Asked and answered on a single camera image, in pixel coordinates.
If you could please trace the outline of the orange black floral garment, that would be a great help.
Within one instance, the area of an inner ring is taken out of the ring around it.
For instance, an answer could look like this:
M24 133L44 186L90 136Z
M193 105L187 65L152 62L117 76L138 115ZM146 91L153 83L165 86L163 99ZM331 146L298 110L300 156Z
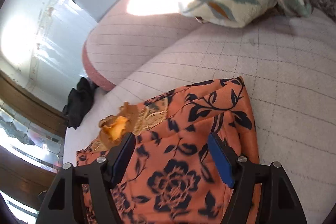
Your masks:
M136 146L111 192L123 223L219 223L232 190L221 181L207 139L219 135L237 155L259 162L255 119L241 77L173 89L137 105L125 103L99 123L77 152L87 165L132 131Z

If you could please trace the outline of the black crumpled garment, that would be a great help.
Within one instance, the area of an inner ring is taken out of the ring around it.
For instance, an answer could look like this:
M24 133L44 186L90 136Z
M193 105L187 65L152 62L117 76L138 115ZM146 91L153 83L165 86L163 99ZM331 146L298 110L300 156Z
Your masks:
M95 90L98 86L92 81L81 77L76 88L68 94L67 104L62 113L68 128L77 129L86 114L90 111L95 100Z

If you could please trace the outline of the wooden door with glass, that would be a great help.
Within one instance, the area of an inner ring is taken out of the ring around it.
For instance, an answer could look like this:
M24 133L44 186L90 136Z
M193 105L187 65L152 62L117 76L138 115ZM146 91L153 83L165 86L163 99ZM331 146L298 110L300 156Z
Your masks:
M40 194L63 163L66 127L59 110L1 73L1 197L21 223L35 223Z

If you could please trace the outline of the pink bolster pillow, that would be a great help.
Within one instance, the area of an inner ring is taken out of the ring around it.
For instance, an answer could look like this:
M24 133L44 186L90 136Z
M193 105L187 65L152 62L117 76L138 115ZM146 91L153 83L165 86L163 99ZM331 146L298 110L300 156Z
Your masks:
M109 92L116 87L115 84L107 80L103 75L101 75L92 65L88 58L88 52L86 49L86 44L84 44L82 49L82 63L83 67L88 75L88 77L94 82L97 86L102 88L104 91Z

